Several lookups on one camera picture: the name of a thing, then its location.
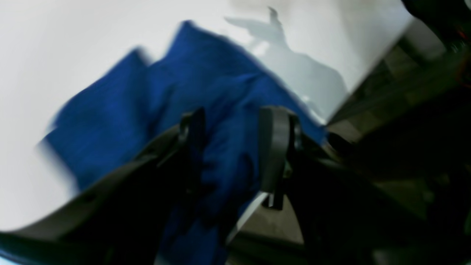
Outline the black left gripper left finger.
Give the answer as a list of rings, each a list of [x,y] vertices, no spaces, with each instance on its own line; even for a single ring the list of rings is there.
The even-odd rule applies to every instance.
[[[151,265],[175,205],[201,189],[205,111],[183,114],[130,162],[63,207],[1,233],[1,257],[21,265]]]

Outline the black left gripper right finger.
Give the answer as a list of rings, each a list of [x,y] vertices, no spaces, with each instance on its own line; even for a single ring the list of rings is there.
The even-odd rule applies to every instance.
[[[365,178],[309,153],[312,140],[284,107],[259,110],[258,153],[266,204],[293,207],[312,265],[465,265],[470,238],[446,236]]]

